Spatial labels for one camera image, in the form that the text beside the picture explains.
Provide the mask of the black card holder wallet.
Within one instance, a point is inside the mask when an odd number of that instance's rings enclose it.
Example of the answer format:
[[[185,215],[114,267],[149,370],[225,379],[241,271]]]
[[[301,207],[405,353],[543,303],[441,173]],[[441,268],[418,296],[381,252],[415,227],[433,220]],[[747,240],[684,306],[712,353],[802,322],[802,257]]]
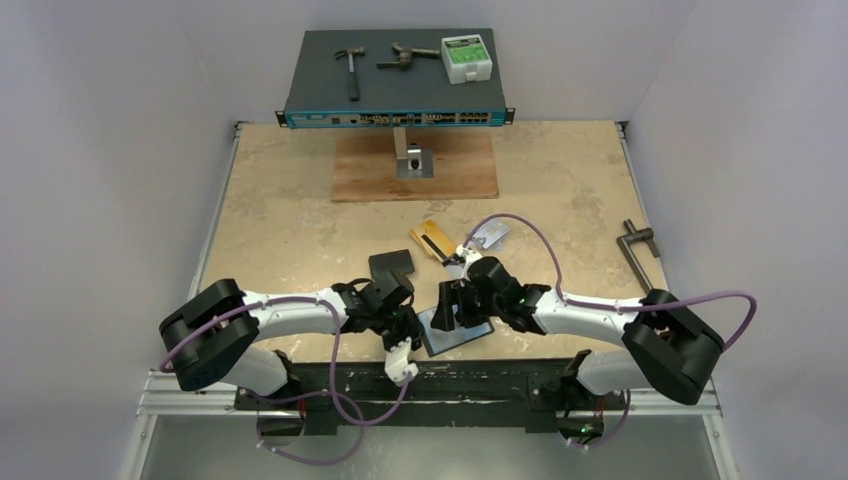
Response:
[[[491,321],[471,328],[456,327],[451,331],[438,330],[430,325],[435,312],[436,308],[432,307],[418,313],[418,320],[423,328],[422,343],[429,357],[436,357],[495,331]]]

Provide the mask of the single silver card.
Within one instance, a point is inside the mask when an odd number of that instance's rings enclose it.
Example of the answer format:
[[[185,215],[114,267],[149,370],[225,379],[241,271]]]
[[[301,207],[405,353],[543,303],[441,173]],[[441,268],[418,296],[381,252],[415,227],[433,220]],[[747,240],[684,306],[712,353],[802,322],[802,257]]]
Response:
[[[465,277],[466,261],[464,258],[448,259],[444,268],[450,279],[456,280]]]

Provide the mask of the black VIP card stack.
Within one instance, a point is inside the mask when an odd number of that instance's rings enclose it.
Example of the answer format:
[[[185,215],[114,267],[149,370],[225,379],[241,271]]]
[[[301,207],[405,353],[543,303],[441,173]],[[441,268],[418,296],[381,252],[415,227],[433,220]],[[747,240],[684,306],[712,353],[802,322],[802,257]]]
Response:
[[[375,280],[385,272],[400,272],[404,275],[413,274],[416,269],[408,249],[401,249],[371,255],[368,258],[370,277]]]

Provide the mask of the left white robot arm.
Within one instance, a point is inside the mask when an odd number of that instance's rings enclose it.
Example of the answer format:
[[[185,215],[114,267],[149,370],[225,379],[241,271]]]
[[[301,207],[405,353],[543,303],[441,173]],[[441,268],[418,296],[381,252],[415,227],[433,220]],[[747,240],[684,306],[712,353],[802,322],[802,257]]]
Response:
[[[411,353],[422,325],[413,308],[414,287],[398,271],[335,283],[301,294],[265,294],[220,279],[168,315],[158,331],[166,349],[159,369],[175,374],[184,391],[223,382],[257,393],[272,408],[297,399],[298,382],[285,354],[256,343],[300,334],[371,331],[385,351],[384,371],[398,386],[419,372]]]

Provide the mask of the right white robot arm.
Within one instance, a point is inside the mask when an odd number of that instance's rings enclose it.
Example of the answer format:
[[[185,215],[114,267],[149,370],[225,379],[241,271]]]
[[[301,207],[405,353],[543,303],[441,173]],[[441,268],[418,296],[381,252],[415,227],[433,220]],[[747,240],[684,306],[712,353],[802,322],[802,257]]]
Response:
[[[565,299],[550,286],[521,283],[495,257],[467,260],[462,275],[439,286],[432,330],[470,329],[499,318],[511,329],[538,335],[574,335],[614,345],[590,352],[564,376],[561,392],[584,407],[614,390],[652,388],[670,400],[696,404],[726,343],[665,290],[644,298]]]

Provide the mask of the gold VIP card stack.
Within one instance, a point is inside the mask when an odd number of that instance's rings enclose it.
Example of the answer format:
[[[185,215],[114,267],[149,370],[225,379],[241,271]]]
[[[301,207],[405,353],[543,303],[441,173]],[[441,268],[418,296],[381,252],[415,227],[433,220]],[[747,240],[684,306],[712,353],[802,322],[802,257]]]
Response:
[[[411,237],[427,255],[444,264],[456,251],[457,243],[433,221],[426,220],[412,228]]]

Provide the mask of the silver card stack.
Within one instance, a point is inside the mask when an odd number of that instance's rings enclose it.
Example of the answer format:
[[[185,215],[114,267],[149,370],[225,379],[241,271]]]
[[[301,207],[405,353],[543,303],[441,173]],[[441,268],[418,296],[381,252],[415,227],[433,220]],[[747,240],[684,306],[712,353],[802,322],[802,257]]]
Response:
[[[481,225],[471,236],[471,242],[480,250],[499,251],[510,233],[509,226],[500,219],[491,219]]]

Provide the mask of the wooden board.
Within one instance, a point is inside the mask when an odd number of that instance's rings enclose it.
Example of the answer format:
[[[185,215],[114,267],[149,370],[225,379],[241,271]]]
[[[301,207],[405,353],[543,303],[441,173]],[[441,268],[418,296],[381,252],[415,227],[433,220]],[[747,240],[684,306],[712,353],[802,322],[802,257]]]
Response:
[[[336,142],[331,200],[336,203],[492,199],[499,196],[491,135],[457,129],[409,134],[432,153],[430,177],[402,177],[390,133],[354,133]]]

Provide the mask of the small hammer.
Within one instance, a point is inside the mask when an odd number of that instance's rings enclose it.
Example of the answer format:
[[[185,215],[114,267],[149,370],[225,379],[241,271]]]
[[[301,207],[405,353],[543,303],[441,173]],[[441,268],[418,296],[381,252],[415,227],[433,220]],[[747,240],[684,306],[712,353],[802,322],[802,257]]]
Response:
[[[347,97],[351,102],[358,102],[360,100],[360,86],[355,65],[356,58],[364,55],[364,47],[345,48],[334,53],[336,60],[347,60]]]

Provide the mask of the white green plastic box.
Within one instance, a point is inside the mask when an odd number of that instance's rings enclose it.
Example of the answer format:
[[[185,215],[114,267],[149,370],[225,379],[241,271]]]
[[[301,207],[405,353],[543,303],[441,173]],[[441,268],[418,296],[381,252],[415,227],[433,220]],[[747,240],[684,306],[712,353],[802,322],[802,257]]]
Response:
[[[442,38],[440,48],[451,85],[491,79],[494,62],[480,34]]]

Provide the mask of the rusty pliers tool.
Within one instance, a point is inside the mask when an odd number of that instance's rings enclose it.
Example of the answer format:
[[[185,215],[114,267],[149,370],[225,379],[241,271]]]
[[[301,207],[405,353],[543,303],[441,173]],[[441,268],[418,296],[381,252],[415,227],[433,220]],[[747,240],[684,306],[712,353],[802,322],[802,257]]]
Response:
[[[411,68],[413,61],[416,58],[440,59],[441,51],[436,49],[413,48],[401,45],[398,42],[393,42],[391,45],[392,51],[396,54],[394,61],[381,61],[376,63],[376,67],[380,70],[397,69],[407,71]]]

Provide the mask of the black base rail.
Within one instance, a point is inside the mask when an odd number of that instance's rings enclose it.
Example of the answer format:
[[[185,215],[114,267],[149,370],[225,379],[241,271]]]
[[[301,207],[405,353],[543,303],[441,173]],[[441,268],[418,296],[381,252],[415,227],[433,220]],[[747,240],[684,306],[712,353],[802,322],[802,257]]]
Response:
[[[625,407],[623,394],[599,397],[586,390],[569,358],[423,361],[418,367],[404,395],[375,362],[338,364],[336,386],[368,419],[397,404],[384,423],[400,427],[521,428],[597,437],[602,417]]]

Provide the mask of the metal stand bracket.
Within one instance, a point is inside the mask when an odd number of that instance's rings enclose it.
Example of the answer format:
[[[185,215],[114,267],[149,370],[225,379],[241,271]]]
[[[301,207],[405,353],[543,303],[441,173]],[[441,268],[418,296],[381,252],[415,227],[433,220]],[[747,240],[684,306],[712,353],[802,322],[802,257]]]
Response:
[[[434,160],[431,149],[407,140],[405,127],[393,127],[396,155],[396,175],[400,180],[430,179],[434,176]]]

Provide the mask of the blue network switch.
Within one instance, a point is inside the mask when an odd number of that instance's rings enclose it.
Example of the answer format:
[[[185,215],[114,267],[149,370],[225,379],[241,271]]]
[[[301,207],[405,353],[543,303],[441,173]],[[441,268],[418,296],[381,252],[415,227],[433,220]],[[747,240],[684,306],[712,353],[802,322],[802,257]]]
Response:
[[[394,61],[393,42],[440,50],[445,37],[480,34],[494,62],[491,79],[451,85],[442,59],[416,58],[407,71],[380,70]],[[356,58],[360,100],[347,97],[347,60],[334,53],[364,47]],[[289,129],[376,127],[501,127],[515,111],[505,98],[490,28],[308,30],[277,123]]]

